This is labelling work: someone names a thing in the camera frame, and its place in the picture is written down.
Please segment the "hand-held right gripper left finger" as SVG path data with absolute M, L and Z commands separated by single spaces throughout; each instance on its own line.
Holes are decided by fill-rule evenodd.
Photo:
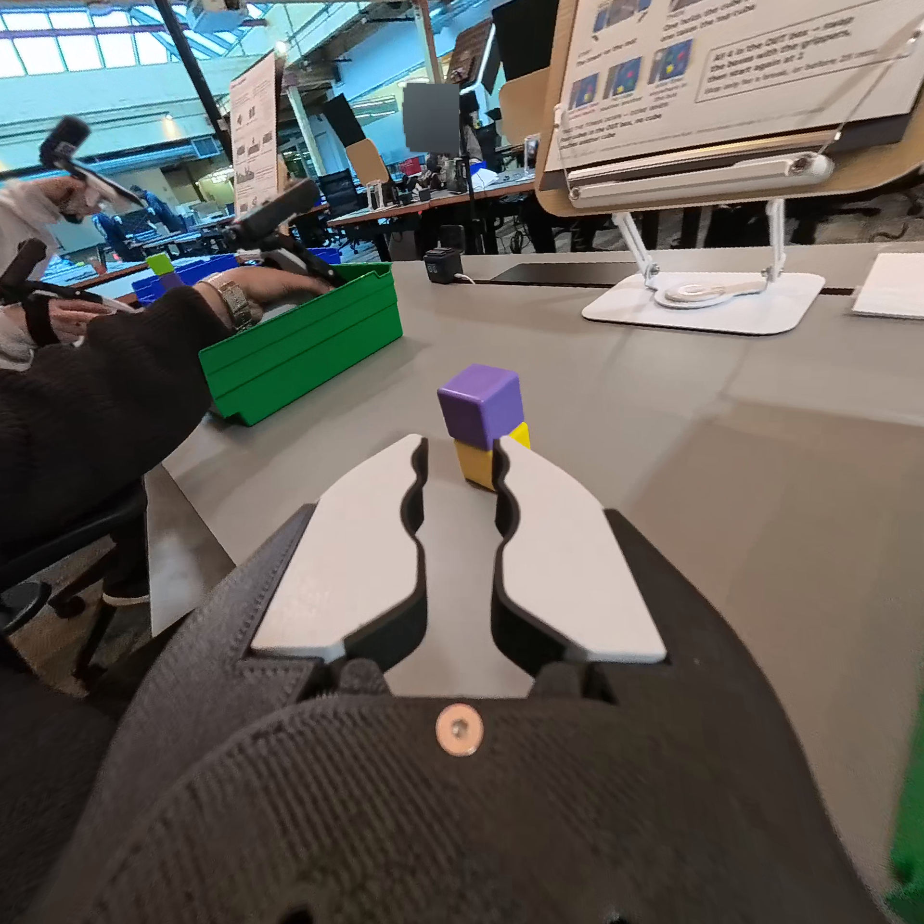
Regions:
M 250 641 L 250 652 L 386 672 L 428 626 L 418 538 L 429 443 L 411 433 L 350 469 L 306 514 Z

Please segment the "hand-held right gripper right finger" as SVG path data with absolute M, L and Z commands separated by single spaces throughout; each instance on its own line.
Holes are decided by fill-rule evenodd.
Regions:
M 493 447 L 491 635 L 530 676 L 548 664 L 663 664 L 666 646 L 603 505 L 511 436 Z

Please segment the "yellow magnetic cube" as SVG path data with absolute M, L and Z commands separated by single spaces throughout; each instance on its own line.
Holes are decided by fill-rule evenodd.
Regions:
M 521 422 L 507 434 L 520 445 L 530 449 L 530 434 L 526 422 Z M 493 459 L 491 449 L 481 449 L 460 440 L 453 440 L 456 457 L 463 477 L 471 484 L 487 491 L 493 487 Z

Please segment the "purple magnetic cube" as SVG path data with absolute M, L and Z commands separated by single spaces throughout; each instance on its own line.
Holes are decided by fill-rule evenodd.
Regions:
M 499 367 L 469 365 L 438 388 L 437 399 L 449 435 L 483 451 L 526 419 L 518 373 Z

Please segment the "person's left forearm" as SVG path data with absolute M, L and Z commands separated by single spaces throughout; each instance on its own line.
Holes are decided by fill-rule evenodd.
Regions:
M 200 353 L 229 336 L 184 286 L 2 371 L 2 554 L 58 535 L 171 454 L 213 404 Z

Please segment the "person's left hand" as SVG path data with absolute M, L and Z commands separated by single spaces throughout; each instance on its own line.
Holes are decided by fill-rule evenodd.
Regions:
M 241 289 L 255 321 L 259 321 L 268 308 L 302 304 L 307 299 L 333 290 L 328 282 L 313 276 L 255 265 L 225 271 L 222 280 Z

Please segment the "tall instruction board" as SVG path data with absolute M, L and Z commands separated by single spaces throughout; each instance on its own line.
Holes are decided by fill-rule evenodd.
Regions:
M 276 53 L 266 53 L 229 88 L 235 214 L 242 218 L 278 193 Z

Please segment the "blue plastic bin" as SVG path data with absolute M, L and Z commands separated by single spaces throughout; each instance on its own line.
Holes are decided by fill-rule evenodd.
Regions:
M 340 251 L 337 248 L 310 248 L 309 252 L 330 265 L 339 265 L 341 263 Z M 237 265 L 237 257 L 233 254 L 225 253 L 194 259 L 183 265 L 176 264 L 175 272 L 183 284 L 191 285 L 214 272 L 233 269 Z M 166 292 L 161 282 L 161 277 L 156 274 L 133 277 L 131 287 L 141 306 L 153 303 Z

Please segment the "long wooden desk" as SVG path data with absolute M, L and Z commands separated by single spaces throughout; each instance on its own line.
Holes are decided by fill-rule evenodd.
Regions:
M 421 200 L 413 193 L 409 203 L 376 210 L 365 207 L 333 218 L 329 227 L 370 241 L 386 261 L 422 260 L 426 250 L 441 242 L 440 233 L 445 227 L 460 230 L 450 237 L 460 245 L 462 253 L 495 256 L 497 222 L 515 215 L 521 199 L 534 191 L 534 175 L 515 170 L 472 194 L 435 191 Z

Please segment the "distant wooden board stand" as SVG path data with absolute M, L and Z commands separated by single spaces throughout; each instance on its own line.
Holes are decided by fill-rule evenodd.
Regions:
M 378 212 L 387 205 L 386 190 L 392 182 L 375 143 L 364 138 L 346 147 L 346 155 L 367 196 L 367 208 Z

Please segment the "silver wristwatch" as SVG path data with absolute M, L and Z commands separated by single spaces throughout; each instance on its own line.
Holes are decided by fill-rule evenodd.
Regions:
M 220 274 L 207 277 L 197 284 L 203 292 L 213 293 L 220 301 L 229 327 L 235 332 L 248 330 L 260 317 L 254 315 L 253 306 L 245 291 L 233 280 L 224 280 Z

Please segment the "white ceiling projector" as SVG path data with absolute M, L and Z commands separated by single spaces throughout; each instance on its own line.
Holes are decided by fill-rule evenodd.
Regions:
M 190 28 L 200 34 L 232 32 L 249 19 L 244 1 L 188 1 L 185 17 Z

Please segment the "closed grey laptop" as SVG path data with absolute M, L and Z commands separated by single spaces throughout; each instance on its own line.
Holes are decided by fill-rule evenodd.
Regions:
M 634 264 L 624 262 L 521 262 L 485 283 L 607 289 L 637 273 Z

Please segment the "person's black sweater torso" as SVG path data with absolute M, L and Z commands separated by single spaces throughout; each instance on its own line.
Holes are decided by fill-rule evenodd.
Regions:
M 22 917 L 71 837 L 143 676 L 124 661 L 76 698 L 47 686 L 2 641 L 2 922 Z

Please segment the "instruction sheet on stand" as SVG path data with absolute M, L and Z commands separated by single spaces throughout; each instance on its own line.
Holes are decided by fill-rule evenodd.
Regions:
M 865 193 L 922 166 L 921 1 L 560 2 L 534 189 L 562 217 Z

